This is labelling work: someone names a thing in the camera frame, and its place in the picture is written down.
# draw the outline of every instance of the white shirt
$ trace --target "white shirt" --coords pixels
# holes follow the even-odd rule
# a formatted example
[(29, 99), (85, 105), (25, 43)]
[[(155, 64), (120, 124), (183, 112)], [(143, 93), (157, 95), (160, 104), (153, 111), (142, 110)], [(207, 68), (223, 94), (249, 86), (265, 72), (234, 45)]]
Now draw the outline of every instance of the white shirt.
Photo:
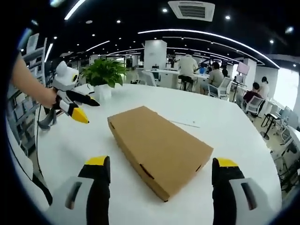
[(258, 94), (260, 96), (262, 96), (263, 99), (267, 99), (268, 95), (269, 95), (269, 91), (270, 91), (269, 85), (266, 82), (263, 82), (260, 84), (260, 86), (261, 86), (261, 89), (258, 92)]
[(180, 75), (194, 77), (194, 70), (198, 68), (198, 63), (191, 55), (182, 57), (179, 61)]

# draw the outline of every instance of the white flower pot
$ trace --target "white flower pot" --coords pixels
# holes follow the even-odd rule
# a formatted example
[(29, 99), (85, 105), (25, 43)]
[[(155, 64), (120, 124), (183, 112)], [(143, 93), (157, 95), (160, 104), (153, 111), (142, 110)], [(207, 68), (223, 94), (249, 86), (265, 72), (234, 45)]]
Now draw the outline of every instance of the white flower pot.
[(98, 85), (94, 87), (95, 99), (101, 103), (112, 97), (112, 88), (108, 84)]

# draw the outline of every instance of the potted plant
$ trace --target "potted plant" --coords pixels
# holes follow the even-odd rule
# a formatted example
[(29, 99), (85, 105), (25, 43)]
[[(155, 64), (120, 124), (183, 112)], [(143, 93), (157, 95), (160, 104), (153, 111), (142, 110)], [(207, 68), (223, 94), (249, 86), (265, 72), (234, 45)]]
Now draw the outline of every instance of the potted plant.
[(86, 83), (94, 86), (95, 97), (99, 101), (112, 96), (111, 88), (114, 88), (116, 83), (123, 86), (121, 74), (126, 74), (126, 68), (115, 60), (98, 59), (82, 71)]

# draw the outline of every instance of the green plant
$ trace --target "green plant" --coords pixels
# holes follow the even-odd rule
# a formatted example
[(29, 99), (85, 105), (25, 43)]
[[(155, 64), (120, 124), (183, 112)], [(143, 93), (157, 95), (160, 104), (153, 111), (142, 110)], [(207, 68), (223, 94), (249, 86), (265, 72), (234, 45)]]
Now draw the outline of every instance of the green plant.
[(126, 75), (126, 68), (122, 63), (114, 60), (98, 59), (86, 67), (82, 71), (82, 76), (86, 78), (86, 82), (92, 86), (108, 84), (114, 88), (116, 83), (123, 86), (121, 74)]

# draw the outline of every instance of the window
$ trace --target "window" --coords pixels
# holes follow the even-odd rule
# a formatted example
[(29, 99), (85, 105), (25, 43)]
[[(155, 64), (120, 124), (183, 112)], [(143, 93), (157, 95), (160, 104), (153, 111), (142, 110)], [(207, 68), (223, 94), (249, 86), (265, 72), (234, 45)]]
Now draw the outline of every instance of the window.
[(285, 68), (278, 71), (274, 100), (283, 107), (294, 109), (298, 94), (299, 73)]

